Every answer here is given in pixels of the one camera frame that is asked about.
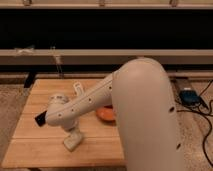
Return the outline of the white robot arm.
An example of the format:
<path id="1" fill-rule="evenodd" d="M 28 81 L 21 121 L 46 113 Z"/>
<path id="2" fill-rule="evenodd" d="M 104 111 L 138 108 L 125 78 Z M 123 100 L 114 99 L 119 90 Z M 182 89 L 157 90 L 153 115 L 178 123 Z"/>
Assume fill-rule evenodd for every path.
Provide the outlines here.
<path id="1" fill-rule="evenodd" d="M 74 118 L 108 105 L 127 171 L 186 171 L 172 86 L 158 61 L 131 60 L 73 100 L 54 96 L 45 121 L 68 129 Z"/>

